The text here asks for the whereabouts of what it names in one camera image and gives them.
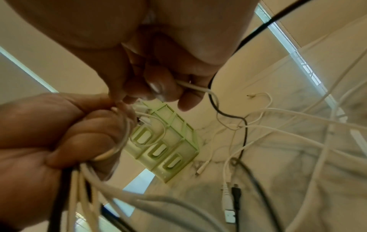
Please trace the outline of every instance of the black connector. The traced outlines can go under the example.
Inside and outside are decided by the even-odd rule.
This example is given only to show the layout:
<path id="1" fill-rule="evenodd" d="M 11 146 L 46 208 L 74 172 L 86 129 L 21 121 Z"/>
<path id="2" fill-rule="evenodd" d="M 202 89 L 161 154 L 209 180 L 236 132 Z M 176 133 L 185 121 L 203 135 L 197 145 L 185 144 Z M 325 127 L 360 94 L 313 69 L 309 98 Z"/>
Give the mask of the black connector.
<path id="1" fill-rule="evenodd" d="M 234 209 L 239 211 L 240 210 L 241 189 L 238 187 L 238 185 L 234 185 L 231 191 L 232 191 L 232 196 L 233 196 Z"/>

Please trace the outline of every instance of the person's left hand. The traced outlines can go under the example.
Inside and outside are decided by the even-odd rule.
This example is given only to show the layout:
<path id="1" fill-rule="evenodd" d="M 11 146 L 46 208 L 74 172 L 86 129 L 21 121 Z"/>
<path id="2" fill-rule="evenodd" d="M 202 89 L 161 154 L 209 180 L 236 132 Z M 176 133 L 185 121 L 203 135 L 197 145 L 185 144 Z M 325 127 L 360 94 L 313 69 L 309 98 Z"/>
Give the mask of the person's left hand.
<path id="1" fill-rule="evenodd" d="M 61 170 L 108 151 L 136 116 L 105 95 L 42 94 L 0 105 L 0 222 L 23 229 L 50 216 Z M 120 153 L 94 162 L 110 176 Z"/>

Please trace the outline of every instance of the white strip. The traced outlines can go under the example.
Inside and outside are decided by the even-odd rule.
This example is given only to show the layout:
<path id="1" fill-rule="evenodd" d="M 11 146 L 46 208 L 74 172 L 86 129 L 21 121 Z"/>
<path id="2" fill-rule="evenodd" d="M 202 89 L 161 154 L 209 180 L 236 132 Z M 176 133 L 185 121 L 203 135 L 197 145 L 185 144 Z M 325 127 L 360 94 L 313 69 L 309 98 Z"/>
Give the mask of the white strip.
<path id="1" fill-rule="evenodd" d="M 6 58 L 8 58 L 11 62 L 16 64 L 20 69 L 25 71 L 28 75 L 30 75 L 33 79 L 35 79 L 38 83 L 43 85 L 50 92 L 58 92 L 51 85 L 49 85 L 46 81 L 40 78 L 37 74 L 32 72 L 29 68 L 27 68 L 24 64 L 22 64 L 19 60 L 17 60 L 14 56 L 12 56 L 9 52 L 7 52 L 4 48 L 0 47 L 0 53 L 3 54 Z"/>
<path id="2" fill-rule="evenodd" d="M 259 18 L 264 22 L 268 22 L 271 17 L 266 12 L 266 10 L 261 6 L 259 3 L 255 9 L 255 13 Z M 291 58 L 295 61 L 295 63 L 298 65 L 298 67 L 302 70 L 302 72 L 305 74 L 305 76 L 311 81 L 311 83 L 316 87 L 316 90 L 323 96 L 325 95 L 328 90 L 323 85 L 323 83 L 320 81 L 320 79 L 317 77 L 315 72 L 312 70 L 309 64 L 303 59 L 301 54 L 298 52 L 297 47 L 291 42 L 291 40 L 286 36 L 286 34 L 283 32 L 283 30 L 278 26 L 277 23 L 272 23 L 269 25 L 269 30 L 272 32 L 272 34 L 278 39 L 278 41 L 284 46 L 284 48 L 288 51 L 288 53 L 291 55 Z M 329 95 L 325 99 L 326 103 L 330 106 L 330 108 L 336 107 L 336 101 L 332 97 L 332 95 Z M 339 115 L 345 115 L 345 112 L 342 108 L 339 108 L 336 116 Z M 339 120 L 341 122 L 346 122 L 348 119 L 347 116 L 340 118 Z M 352 137 L 355 139 L 356 143 L 361 148 L 362 152 L 367 156 L 367 141 L 364 139 L 362 134 L 358 130 L 350 130 Z"/>

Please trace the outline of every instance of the marble surface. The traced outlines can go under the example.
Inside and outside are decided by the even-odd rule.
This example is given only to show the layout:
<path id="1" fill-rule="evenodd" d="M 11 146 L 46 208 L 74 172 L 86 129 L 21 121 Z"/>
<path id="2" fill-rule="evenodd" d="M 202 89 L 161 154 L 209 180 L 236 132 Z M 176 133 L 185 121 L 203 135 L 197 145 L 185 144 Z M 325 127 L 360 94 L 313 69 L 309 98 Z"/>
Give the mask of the marble surface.
<path id="1" fill-rule="evenodd" d="M 336 77 L 367 47 L 366 27 L 367 18 L 359 19 L 300 51 L 326 88 L 329 88 Z M 344 92 L 366 78 L 367 57 L 364 57 L 335 89 L 333 98 L 338 100 Z M 226 92 L 221 92 L 220 89 L 223 82 L 228 86 Z M 257 96 L 254 99 L 246 97 L 249 93 L 257 92 L 270 93 L 274 99 L 272 107 L 299 112 L 320 98 L 317 88 L 320 86 L 313 84 L 290 57 L 280 60 L 251 78 L 224 77 L 219 73 L 213 85 L 213 91 L 219 95 L 221 109 L 235 115 L 245 115 L 268 103 L 265 96 Z M 348 122 L 367 126 L 366 99 L 367 86 L 342 106 L 348 116 Z M 312 113 L 329 117 L 330 106 L 323 102 Z M 200 176 L 195 176 L 196 170 L 209 157 L 211 137 L 214 131 L 220 128 L 220 124 L 215 120 L 214 110 L 210 107 L 207 97 L 194 110 L 182 115 L 194 126 L 202 139 L 200 154 L 168 184 L 154 178 L 146 194 L 169 195 L 191 202 L 224 223 L 221 210 L 222 167 L 229 155 L 233 132 L 225 130 L 215 138 L 212 162 Z M 258 114 L 252 115 L 248 120 L 257 116 Z M 259 124 L 277 127 L 289 118 L 288 115 L 266 113 Z M 221 119 L 226 123 L 237 122 L 224 117 Z M 323 143 L 326 127 L 320 123 L 299 119 L 284 127 L 284 130 Z M 264 129 L 250 128 L 248 141 L 265 132 Z M 244 129 L 241 129 L 235 136 L 231 151 L 242 146 L 243 136 Z M 362 136 L 367 138 L 367 133 L 362 132 Z M 297 232 L 367 231 L 366 156 L 349 130 L 343 128 L 337 129 L 332 147 L 351 156 L 341 157 L 333 152 L 329 153 L 327 163 L 317 180 L 317 194 L 313 197 L 310 210 Z M 293 220 L 303 202 L 319 154 L 319 148 L 279 133 L 273 133 L 255 143 L 244 153 L 242 160 L 262 184 L 284 228 Z M 274 231 L 261 199 L 240 168 L 235 171 L 232 183 L 242 188 L 240 230 Z M 201 224 L 207 231 L 213 231 L 206 222 L 186 210 L 167 204 L 161 205 Z M 137 210 L 131 219 L 139 231 L 185 231 Z M 227 227 L 229 231 L 235 231 L 233 225 Z"/>

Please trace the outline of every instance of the hand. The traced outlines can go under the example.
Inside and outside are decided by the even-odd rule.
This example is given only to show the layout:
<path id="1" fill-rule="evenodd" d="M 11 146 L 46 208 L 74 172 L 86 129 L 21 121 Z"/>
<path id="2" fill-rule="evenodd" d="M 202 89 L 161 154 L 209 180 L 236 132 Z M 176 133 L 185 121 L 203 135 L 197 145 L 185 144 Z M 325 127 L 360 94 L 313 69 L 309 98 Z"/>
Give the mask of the hand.
<path id="1" fill-rule="evenodd" d="M 127 117 L 135 126 L 134 111 L 114 105 L 107 95 L 42 94 L 0 106 L 0 222 L 22 229 L 49 218 L 61 170 L 113 148 Z M 119 156 L 92 163 L 101 179 Z"/>
<path id="2" fill-rule="evenodd" d="M 105 81 L 112 97 L 179 99 L 185 111 L 235 51 L 258 0 L 7 0 Z"/>

